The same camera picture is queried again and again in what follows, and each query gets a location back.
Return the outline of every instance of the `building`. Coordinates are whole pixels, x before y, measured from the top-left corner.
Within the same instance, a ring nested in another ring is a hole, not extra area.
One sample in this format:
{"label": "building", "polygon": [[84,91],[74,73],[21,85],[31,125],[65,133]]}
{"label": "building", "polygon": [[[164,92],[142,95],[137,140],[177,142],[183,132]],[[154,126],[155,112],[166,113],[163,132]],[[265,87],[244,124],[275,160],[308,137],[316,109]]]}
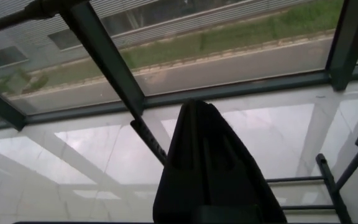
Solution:
{"label": "building", "polygon": [[[119,48],[164,39],[309,0],[98,0],[92,5]],[[0,0],[0,17],[30,0]],[[0,31],[0,78],[87,57],[60,16]]]}

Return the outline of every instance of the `lawn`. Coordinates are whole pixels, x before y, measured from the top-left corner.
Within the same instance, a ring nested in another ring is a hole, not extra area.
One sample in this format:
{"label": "lawn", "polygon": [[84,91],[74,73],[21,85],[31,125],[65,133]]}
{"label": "lawn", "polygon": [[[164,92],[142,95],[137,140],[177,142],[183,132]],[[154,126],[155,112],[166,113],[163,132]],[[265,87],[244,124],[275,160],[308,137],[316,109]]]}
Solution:
{"label": "lawn", "polygon": [[[343,0],[315,0],[262,19],[237,22],[171,40],[122,49],[120,52],[128,67],[135,69],[297,35],[313,34],[335,29],[342,3]],[[48,78],[41,87],[80,82],[102,74],[95,63],[89,60],[61,66],[56,70],[44,72],[43,75]],[[31,91],[37,91],[37,88],[32,88]]]}

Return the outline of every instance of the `road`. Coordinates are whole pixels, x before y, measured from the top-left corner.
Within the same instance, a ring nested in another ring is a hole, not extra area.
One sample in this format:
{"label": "road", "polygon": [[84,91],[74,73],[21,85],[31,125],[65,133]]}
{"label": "road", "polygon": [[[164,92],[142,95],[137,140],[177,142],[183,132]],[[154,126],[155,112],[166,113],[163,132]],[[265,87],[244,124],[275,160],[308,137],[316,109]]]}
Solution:
{"label": "road", "polygon": [[[332,38],[209,60],[135,76],[145,95],[324,68]],[[107,82],[12,100],[28,114],[118,100]]]}

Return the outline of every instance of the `black metal frame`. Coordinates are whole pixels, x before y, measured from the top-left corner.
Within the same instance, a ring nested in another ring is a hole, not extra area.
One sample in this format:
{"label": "black metal frame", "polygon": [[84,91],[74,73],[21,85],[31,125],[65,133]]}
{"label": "black metal frame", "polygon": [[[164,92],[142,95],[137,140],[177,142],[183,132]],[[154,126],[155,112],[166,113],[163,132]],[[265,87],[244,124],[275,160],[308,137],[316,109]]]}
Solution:
{"label": "black metal frame", "polygon": [[[0,96],[0,128],[13,127],[21,130],[27,124],[129,111],[135,119],[131,126],[157,159],[164,164],[165,151],[160,147],[142,119],[144,109],[180,104],[189,98],[210,100],[328,83],[333,86],[334,90],[341,91],[346,88],[351,80],[358,80],[358,66],[356,66],[358,59],[358,0],[344,0],[326,68],[322,71],[266,78],[262,82],[258,80],[257,82],[234,83],[148,97],[144,96],[87,0],[69,0],[64,1],[64,3],[59,0],[35,0],[24,10],[1,18],[0,30],[32,19],[47,19],[56,14],[63,17],[122,101],[27,115]],[[316,161],[322,176],[270,179],[268,182],[323,180],[329,190],[333,205],[286,206],[283,209],[335,209],[342,223],[351,223],[339,190],[358,167],[358,155],[337,183],[334,181],[324,156],[319,154]]]}

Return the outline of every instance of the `glossy floor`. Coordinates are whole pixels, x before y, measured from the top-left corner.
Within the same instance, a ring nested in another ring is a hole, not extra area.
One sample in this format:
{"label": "glossy floor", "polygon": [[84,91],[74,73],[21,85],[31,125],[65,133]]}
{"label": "glossy floor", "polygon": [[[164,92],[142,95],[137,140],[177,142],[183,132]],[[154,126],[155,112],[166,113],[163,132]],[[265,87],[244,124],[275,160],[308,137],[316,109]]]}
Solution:
{"label": "glossy floor", "polygon": [[[319,175],[322,152],[338,178],[357,152],[358,82],[212,103],[265,177]],[[180,106],[144,119],[168,150]],[[0,131],[0,224],[16,221],[152,222],[162,165],[129,126],[128,113]],[[272,185],[282,205],[331,204],[321,182]],[[358,222],[358,170],[341,191]],[[338,222],[333,211],[290,212],[290,222]]]}

